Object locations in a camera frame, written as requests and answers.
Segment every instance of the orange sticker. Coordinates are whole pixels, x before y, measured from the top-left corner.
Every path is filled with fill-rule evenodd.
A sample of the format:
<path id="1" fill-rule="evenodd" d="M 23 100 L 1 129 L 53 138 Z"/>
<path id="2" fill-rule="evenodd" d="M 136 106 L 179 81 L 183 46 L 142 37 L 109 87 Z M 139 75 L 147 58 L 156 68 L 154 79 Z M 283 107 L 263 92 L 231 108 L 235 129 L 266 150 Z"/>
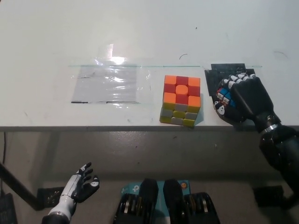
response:
<path id="1" fill-rule="evenodd" d="M 164 83 L 175 85 L 177 83 L 176 76 L 165 76 Z"/>
<path id="2" fill-rule="evenodd" d="M 165 92 L 163 102 L 175 104 L 176 103 L 176 94 Z"/>
<path id="3" fill-rule="evenodd" d="M 189 77 L 188 85 L 200 87 L 200 78 L 190 78 Z"/>
<path id="4" fill-rule="evenodd" d="M 188 105 L 200 107 L 200 97 L 189 96 Z"/>
<path id="5" fill-rule="evenodd" d="M 185 85 L 177 85 L 176 94 L 187 95 L 188 94 L 188 87 L 185 86 Z"/>

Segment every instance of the silver metal joint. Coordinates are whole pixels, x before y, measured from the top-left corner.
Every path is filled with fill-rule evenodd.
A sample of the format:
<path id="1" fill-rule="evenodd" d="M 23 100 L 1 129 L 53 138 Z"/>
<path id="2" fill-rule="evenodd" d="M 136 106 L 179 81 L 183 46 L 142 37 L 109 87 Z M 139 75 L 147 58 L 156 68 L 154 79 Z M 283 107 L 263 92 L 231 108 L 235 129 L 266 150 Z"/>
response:
<path id="1" fill-rule="evenodd" d="M 262 134 L 268 133 L 268 132 L 270 132 L 270 131 L 276 129 L 279 125 L 280 125 L 280 124 L 274 124 L 274 125 L 271 125 L 271 126 L 267 127 L 266 129 L 264 129 L 264 130 L 262 131 Z"/>

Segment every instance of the black mark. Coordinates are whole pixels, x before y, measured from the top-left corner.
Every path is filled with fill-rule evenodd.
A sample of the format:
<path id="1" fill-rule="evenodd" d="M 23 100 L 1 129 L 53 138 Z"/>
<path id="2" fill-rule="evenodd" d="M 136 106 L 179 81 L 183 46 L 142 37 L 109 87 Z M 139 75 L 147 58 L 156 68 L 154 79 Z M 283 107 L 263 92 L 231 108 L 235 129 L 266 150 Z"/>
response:
<path id="1" fill-rule="evenodd" d="M 188 55 L 188 54 L 183 54 L 183 55 L 181 55 L 181 57 L 184 56 L 184 55 Z M 179 57 L 179 60 L 181 60 L 181 57 Z"/>
<path id="2" fill-rule="evenodd" d="M 284 52 L 281 52 L 281 51 L 274 51 L 274 53 L 282 54 L 282 55 L 284 55 L 287 59 L 289 59 L 289 57 L 288 57 Z"/>
<path id="3" fill-rule="evenodd" d="M 82 101 L 71 101 L 72 104 L 88 104 L 88 102 L 82 102 Z"/>
<path id="4" fill-rule="evenodd" d="M 229 37 L 228 37 L 228 34 L 227 34 L 227 33 L 225 33 L 225 36 L 226 36 L 227 40 L 229 41 Z"/>

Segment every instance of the white robotic hand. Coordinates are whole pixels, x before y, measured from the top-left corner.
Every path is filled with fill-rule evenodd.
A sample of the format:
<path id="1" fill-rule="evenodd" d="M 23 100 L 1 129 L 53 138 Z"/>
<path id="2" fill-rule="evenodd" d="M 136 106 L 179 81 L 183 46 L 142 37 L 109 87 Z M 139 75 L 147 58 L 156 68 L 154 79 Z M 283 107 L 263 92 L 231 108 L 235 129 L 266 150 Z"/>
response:
<path id="1" fill-rule="evenodd" d="M 82 203 L 100 188 L 100 181 L 97 176 L 93 177 L 91 183 L 85 183 L 91 179 L 89 174 L 93 172 L 93 169 L 88 169 L 91 164 L 91 162 L 85 164 L 71 176 L 60 196 L 58 205 L 43 218 L 42 224 L 70 223 L 77 203 Z"/>

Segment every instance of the teal box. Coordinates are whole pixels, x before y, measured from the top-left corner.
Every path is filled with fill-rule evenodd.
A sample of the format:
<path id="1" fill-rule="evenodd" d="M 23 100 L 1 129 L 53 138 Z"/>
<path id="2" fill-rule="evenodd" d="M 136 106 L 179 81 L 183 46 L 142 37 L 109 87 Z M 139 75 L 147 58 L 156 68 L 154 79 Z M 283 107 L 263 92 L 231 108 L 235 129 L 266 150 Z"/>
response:
<path id="1" fill-rule="evenodd" d="M 164 200 L 164 193 L 163 193 L 163 186 L 164 186 L 164 181 L 158 181 L 158 187 L 159 187 L 159 193 L 158 193 L 158 199 L 157 199 L 157 204 L 156 204 L 156 210 L 154 214 L 154 220 L 155 224 L 170 224 L 170 219 L 169 219 L 169 213 L 168 209 L 165 204 Z M 178 181 L 178 183 L 182 187 L 183 195 L 188 195 L 190 194 L 190 184 L 189 181 Z M 121 189 L 121 195 L 124 194 L 135 194 L 138 195 L 139 193 L 139 188 L 140 188 L 141 182 L 134 182 L 130 183 L 124 188 Z"/>

